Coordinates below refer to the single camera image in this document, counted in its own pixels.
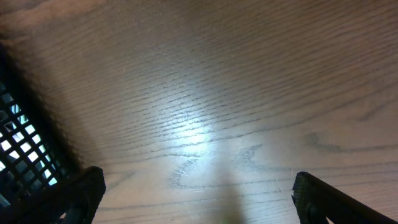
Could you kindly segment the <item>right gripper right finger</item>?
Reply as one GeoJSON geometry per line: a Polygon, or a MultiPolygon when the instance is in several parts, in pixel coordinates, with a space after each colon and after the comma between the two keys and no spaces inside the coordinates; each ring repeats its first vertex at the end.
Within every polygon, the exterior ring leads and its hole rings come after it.
{"type": "Polygon", "coordinates": [[[301,224],[397,222],[344,194],[308,172],[299,172],[292,200],[301,224]]]}

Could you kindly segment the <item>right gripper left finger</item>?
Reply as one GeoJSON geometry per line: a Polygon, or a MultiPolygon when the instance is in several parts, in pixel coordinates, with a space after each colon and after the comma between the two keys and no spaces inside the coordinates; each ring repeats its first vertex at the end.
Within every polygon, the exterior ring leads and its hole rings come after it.
{"type": "Polygon", "coordinates": [[[2,208],[1,223],[91,223],[105,191],[103,170],[91,166],[2,208]]]}

